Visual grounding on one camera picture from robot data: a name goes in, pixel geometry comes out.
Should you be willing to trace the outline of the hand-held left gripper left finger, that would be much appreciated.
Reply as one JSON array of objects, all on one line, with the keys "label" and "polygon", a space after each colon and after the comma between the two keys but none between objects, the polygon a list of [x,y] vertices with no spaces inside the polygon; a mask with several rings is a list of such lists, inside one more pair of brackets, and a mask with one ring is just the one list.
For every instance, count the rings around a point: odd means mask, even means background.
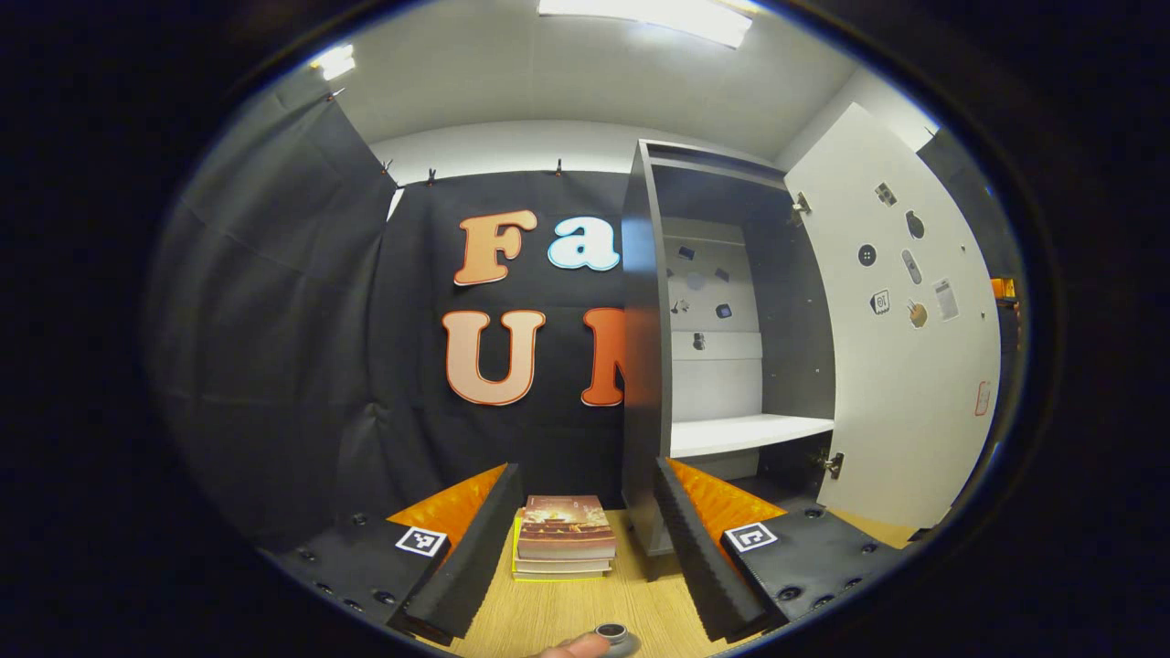
[{"label": "hand-held left gripper left finger", "polygon": [[262,554],[350,616],[450,645],[484,604],[522,496],[518,462],[502,462],[392,516],[355,513]]}]

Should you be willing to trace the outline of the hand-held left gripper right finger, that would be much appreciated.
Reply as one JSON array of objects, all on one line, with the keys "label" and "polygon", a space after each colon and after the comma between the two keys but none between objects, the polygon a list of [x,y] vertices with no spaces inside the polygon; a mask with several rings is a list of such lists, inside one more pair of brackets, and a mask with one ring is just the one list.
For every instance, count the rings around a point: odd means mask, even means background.
[{"label": "hand-held left gripper right finger", "polygon": [[710,640],[801,621],[901,562],[899,548],[823,505],[768,503],[677,460],[658,460],[654,496]]}]

